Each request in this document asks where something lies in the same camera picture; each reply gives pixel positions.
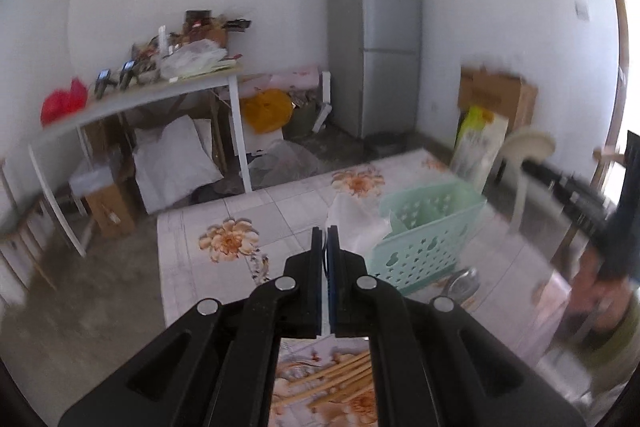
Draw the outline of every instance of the mint green basket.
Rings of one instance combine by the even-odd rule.
[[[455,181],[390,194],[380,216],[392,232],[367,259],[367,271],[407,295],[452,271],[486,199]]]

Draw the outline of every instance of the silver bolt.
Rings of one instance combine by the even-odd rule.
[[[358,288],[360,288],[361,290],[372,290],[373,288],[378,286],[378,281],[376,281],[370,275],[363,275],[361,277],[358,277],[356,284],[358,285]]]
[[[293,277],[279,277],[276,279],[276,288],[280,291],[292,290],[296,287],[296,280]]]
[[[449,297],[438,297],[433,301],[433,307],[443,313],[449,313],[455,308],[453,301]]]
[[[213,315],[218,311],[219,305],[213,299],[203,299],[196,307],[200,315]]]

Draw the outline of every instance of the yellow bag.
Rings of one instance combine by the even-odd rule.
[[[279,89],[267,89],[240,100],[240,111],[255,134],[265,134],[289,122],[293,103],[287,93]]]

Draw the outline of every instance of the floral tablecloth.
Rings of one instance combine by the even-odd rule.
[[[431,154],[416,150],[162,214],[158,250],[167,325],[202,298],[233,302],[247,297],[257,284],[279,277],[288,257],[308,250],[311,229],[324,226],[339,192],[375,208],[386,194],[453,179]],[[460,253],[458,266],[475,266],[481,280],[478,292],[463,306],[525,362],[535,365],[564,312],[566,282],[521,235],[509,233],[507,221],[489,205]],[[443,286],[443,281],[434,282],[410,298],[427,302]],[[357,341],[348,341],[351,344],[346,347],[333,337],[318,342],[316,348],[284,343],[282,360],[313,358],[314,349],[353,352]],[[300,407],[305,409],[304,404],[288,406],[274,417],[273,425],[360,425],[362,418],[370,420],[367,415],[341,414],[335,408],[330,419],[329,413],[326,417],[294,413]],[[289,409],[295,421],[288,416]],[[304,418],[296,416],[303,413]]]

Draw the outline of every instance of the silver refrigerator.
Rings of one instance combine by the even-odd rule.
[[[327,0],[332,120],[351,136],[412,131],[422,0]]]

